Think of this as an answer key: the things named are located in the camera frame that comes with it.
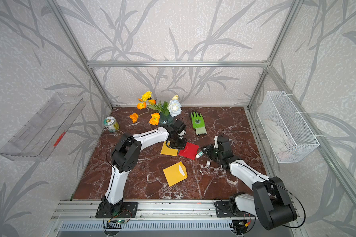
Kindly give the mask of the red envelope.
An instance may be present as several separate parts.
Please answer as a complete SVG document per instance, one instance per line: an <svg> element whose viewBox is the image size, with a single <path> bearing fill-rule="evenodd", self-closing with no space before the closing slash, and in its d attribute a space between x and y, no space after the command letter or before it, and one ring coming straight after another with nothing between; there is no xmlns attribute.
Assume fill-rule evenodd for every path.
<svg viewBox="0 0 356 237"><path fill-rule="evenodd" d="M179 155L191 160L195 160L198 150L199 150L198 145L187 142L185 148L179 151Z"/></svg>

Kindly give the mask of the green white glue stick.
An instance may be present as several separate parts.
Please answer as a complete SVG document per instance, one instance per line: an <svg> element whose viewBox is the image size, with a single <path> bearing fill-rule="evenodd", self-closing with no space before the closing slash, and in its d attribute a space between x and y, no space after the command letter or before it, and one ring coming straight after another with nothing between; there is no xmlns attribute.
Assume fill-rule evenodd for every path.
<svg viewBox="0 0 356 237"><path fill-rule="evenodd" d="M195 157L198 159L198 158L200 158L201 156L203 156L203 154L204 154L204 153L203 153L202 151L200 151L199 153L196 154Z"/></svg>

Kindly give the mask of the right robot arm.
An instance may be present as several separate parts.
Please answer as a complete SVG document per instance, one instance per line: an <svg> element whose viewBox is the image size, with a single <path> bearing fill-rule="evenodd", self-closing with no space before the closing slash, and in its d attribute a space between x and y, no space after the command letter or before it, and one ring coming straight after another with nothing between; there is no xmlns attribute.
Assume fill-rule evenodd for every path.
<svg viewBox="0 0 356 237"><path fill-rule="evenodd" d="M227 137L216 136L214 144L201 147L204 155L229 170L231 175L252 190L252 195L241 192L231 196L223 212L235 217L252 214L266 230L287 227L288 223L297 220L291 193L283 181L278 177L263 175L250 167L233 154L231 144L232 141Z"/></svg>

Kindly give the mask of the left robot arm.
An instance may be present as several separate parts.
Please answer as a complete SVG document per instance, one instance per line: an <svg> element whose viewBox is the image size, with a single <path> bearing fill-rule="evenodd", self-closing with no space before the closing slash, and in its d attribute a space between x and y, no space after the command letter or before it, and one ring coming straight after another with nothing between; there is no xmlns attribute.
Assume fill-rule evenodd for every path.
<svg viewBox="0 0 356 237"><path fill-rule="evenodd" d="M104 205L115 207L123 201L123 192L130 171L137 165L140 152L154 144L166 142L172 149L185 148L186 125L180 119L141 134L123 134L111 153L112 173L108 189L102 197Z"/></svg>

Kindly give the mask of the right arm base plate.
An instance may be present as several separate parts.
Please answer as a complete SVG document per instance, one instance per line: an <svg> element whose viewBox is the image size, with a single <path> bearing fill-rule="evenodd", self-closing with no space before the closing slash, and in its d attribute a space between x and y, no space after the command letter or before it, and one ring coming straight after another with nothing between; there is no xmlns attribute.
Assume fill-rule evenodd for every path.
<svg viewBox="0 0 356 237"><path fill-rule="evenodd" d="M216 216L219 218L225 217L255 217L255 215L239 210L233 200L222 201L220 198L213 200L216 209Z"/></svg>

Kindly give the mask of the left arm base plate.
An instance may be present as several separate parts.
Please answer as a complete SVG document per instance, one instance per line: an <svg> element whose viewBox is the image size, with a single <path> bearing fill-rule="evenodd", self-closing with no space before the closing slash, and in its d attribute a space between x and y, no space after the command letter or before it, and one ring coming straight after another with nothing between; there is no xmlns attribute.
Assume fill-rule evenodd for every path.
<svg viewBox="0 0 356 237"><path fill-rule="evenodd" d="M95 215L95 218L135 218L138 202L120 202L120 204L112 205L108 202L100 203Z"/></svg>

